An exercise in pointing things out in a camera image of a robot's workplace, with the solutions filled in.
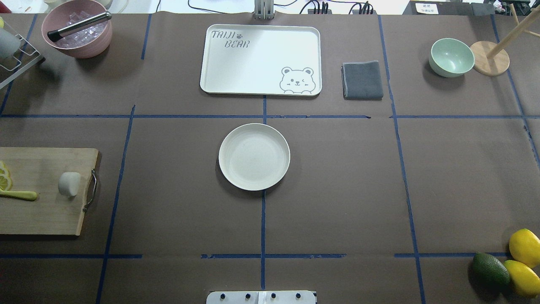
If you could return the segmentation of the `yellow lemon right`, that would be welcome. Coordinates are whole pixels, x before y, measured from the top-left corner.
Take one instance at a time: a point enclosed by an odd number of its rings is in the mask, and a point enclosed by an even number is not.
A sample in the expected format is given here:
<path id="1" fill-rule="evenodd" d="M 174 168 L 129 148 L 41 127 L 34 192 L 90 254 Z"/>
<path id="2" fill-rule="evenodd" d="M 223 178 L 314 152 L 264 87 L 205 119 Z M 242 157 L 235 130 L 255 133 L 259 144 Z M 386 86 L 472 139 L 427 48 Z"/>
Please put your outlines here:
<path id="1" fill-rule="evenodd" d="M 503 265 L 509 273 L 516 294 L 525 298 L 536 298 L 540 294 L 540 279 L 532 268 L 513 260 L 507 260 Z"/>

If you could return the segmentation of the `wooden cup stand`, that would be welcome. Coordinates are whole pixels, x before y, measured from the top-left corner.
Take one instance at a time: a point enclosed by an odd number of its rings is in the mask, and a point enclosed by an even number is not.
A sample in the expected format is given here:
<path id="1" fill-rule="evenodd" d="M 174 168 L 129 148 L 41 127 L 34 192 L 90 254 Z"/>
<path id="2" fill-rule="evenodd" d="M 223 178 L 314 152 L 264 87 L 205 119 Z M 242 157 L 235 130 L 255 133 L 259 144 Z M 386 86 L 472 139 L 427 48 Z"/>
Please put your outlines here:
<path id="1" fill-rule="evenodd" d="M 539 15 L 539 8 L 532 8 L 523 21 L 519 22 L 517 17 L 514 17 L 516 26 L 499 43 L 477 41 L 472 44 L 470 49 L 474 54 L 474 69 L 486 76 L 498 76 L 505 73 L 510 65 L 510 58 L 505 48 L 524 32 L 539 37 L 538 33 L 528 30 L 532 23 L 539 18 Z"/>

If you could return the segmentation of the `wooden cutting board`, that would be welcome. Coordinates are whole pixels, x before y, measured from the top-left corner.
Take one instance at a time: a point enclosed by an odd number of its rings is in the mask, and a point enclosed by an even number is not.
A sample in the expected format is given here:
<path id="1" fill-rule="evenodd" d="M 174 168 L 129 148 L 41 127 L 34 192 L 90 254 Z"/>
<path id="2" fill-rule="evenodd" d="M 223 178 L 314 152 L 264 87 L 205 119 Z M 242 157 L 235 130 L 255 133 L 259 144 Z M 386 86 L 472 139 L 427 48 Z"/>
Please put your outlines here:
<path id="1" fill-rule="evenodd" d="M 1 234 L 79 236 L 98 153 L 95 148 L 2 147 L 1 160 L 10 172 L 12 190 L 36 192 L 38 197 L 35 201 L 1 198 Z M 78 193 L 71 198 L 58 190 L 66 172 L 81 176 Z"/>

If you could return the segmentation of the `yellow lemon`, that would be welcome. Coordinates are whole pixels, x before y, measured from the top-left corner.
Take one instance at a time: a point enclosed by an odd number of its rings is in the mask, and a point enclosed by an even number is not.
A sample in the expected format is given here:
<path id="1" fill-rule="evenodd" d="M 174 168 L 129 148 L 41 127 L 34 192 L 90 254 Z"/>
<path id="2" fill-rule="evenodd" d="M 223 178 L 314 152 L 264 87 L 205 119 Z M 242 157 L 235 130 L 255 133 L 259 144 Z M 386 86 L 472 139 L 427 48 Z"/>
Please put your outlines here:
<path id="1" fill-rule="evenodd" d="M 509 239 L 509 251 L 512 257 L 529 268 L 540 264 L 540 240 L 529 229 L 519 229 Z"/>
<path id="2" fill-rule="evenodd" d="M 536 298 L 540 294 L 540 279 L 532 268 L 513 260 L 507 260 L 503 265 L 509 273 L 516 294 L 525 298 Z"/>

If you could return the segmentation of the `black power strip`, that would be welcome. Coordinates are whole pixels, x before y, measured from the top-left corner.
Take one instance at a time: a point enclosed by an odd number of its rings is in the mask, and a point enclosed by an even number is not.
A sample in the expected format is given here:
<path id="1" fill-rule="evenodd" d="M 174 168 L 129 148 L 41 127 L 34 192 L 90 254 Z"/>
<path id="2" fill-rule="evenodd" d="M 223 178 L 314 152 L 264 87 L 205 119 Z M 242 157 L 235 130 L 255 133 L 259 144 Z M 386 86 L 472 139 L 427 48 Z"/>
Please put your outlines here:
<path id="1" fill-rule="evenodd" d="M 376 15 L 368 0 L 308 0 L 299 11 L 308 15 Z"/>

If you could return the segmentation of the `mint green bowl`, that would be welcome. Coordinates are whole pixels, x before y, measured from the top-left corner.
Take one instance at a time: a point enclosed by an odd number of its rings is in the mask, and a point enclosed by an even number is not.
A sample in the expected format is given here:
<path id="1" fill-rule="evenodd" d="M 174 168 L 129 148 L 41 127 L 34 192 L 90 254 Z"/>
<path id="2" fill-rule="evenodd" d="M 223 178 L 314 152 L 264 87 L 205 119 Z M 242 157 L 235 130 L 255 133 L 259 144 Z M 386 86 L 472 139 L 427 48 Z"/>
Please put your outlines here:
<path id="1" fill-rule="evenodd" d="M 454 38 L 442 38 L 433 43 L 429 65 L 439 76 L 459 77 L 475 65 L 475 57 L 469 46 Z"/>

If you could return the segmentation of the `white bun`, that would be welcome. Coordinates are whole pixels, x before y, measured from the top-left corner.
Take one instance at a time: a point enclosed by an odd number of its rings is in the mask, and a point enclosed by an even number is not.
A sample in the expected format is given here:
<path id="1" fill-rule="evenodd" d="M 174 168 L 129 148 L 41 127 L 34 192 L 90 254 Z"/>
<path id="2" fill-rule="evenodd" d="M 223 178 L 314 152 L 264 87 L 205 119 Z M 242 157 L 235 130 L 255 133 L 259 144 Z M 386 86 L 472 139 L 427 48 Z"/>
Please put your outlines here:
<path id="1" fill-rule="evenodd" d="M 79 172 L 64 172 L 58 180 L 58 191 L 61 195 L 72 198 L 77 196 L 81 174 Z"/>

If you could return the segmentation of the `aluminium frame post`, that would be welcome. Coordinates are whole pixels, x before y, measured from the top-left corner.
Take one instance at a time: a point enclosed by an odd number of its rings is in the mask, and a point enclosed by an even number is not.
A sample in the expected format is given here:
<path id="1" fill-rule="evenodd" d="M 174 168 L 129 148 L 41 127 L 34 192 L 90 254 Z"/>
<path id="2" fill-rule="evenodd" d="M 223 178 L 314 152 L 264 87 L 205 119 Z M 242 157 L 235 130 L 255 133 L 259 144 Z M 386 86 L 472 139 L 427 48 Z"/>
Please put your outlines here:
<path id="1" fill-rule="evenodd" d="M 253 18 L 256 20 L 272 20 L 275 17 L 274 0 L 255 0 Z"/>

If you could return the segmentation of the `green avocado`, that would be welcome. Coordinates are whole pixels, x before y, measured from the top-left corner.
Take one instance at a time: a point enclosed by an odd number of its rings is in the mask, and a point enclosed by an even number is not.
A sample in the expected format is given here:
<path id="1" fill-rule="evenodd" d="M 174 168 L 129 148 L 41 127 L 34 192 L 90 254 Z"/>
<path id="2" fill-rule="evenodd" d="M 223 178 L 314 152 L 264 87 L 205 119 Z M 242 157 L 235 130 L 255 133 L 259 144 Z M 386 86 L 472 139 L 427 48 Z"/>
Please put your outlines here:
<path id="1" fill-rule="evenodd" d="M 471 270 L 476 279 L 488 288 L 502 289 L 510 283 L 507 268 L 493 255 L 476 253 L 472 260 Z"/>

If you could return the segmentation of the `black box device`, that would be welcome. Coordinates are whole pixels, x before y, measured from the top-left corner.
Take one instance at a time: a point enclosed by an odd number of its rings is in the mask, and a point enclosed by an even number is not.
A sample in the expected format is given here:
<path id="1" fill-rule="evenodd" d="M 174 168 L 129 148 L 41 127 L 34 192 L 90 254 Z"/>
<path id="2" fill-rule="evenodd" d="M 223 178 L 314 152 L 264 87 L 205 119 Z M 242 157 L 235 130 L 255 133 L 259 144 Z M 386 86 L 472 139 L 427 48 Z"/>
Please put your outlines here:
<path id="1" fill-rule="evenodd" d="M 494 15 L 495 7 L 486 3 L 470 3 L 461 0 L 435 1 L 411 0 L 405 6 L 403 15 L 455 15 L 486 16 Z"/>

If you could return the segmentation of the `cream bear tray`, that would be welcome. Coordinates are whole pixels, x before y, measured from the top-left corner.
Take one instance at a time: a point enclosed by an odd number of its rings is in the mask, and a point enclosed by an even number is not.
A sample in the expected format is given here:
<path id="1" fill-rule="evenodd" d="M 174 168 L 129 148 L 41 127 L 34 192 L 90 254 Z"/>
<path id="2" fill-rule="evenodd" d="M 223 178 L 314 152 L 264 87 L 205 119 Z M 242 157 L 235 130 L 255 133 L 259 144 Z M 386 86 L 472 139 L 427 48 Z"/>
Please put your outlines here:
<path id="1" fill-rule="evenodd" d="M 316 96 L 322 90 L 320 33 L 301 26 L 211 25 L 200 88 L 209 94 Z"/>

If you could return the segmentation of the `grey cup in rack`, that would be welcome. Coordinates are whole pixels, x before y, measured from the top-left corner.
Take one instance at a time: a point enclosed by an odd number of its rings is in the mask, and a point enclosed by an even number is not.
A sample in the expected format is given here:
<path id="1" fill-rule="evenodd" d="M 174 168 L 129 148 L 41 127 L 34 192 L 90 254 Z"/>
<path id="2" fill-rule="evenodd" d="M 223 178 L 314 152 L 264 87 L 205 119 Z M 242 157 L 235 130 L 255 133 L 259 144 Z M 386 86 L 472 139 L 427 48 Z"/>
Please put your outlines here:
<path id="1" fill-rule="evenodd" d="M 21 40 L 6 29 L 0 29 L 0 60 L 12 57 L 21 46 Z"/>

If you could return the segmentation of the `cream round plate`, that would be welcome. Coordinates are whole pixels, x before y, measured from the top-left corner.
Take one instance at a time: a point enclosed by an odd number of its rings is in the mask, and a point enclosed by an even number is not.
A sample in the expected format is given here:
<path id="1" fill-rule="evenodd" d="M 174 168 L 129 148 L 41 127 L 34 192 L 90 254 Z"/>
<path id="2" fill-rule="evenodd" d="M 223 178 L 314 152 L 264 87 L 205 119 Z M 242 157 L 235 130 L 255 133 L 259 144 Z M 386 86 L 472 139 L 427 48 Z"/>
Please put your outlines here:
<path id="1" fill-rule="evenodd" d="M 224 177 L 248 191 L 268 189 L 289 169 L 291 151 L 285 137 L 275 128 L 249 123 L 232 130 L 218 153 Z"/>

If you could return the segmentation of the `grey folded cloth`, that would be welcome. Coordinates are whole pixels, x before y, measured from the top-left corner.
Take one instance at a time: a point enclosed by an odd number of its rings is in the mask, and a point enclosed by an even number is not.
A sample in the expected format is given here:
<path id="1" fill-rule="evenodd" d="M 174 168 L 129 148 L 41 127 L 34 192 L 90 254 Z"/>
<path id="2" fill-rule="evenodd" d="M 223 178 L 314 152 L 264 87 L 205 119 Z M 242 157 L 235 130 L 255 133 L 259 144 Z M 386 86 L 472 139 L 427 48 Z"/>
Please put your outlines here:
<path id="1" fill-rule="evenodd" d="M 347 100 L 382 100 L 383 87 L 378 60 L 342 65 L 343 96 Z"/>

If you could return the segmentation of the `pink bowl with ice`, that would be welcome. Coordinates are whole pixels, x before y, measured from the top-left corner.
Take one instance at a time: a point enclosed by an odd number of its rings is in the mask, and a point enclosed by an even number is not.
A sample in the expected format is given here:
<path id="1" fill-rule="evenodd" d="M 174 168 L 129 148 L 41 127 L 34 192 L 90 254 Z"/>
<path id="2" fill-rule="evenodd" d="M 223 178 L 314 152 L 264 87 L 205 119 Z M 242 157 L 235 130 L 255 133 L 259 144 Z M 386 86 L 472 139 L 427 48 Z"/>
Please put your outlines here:
<path id="1" fill-rule="evenodd" d="M 112 15 L 94 0 L 72 0 L 53 8 L 42 24 L 42 37 L 63 54 L 91 58 L 112 39 Z"/>

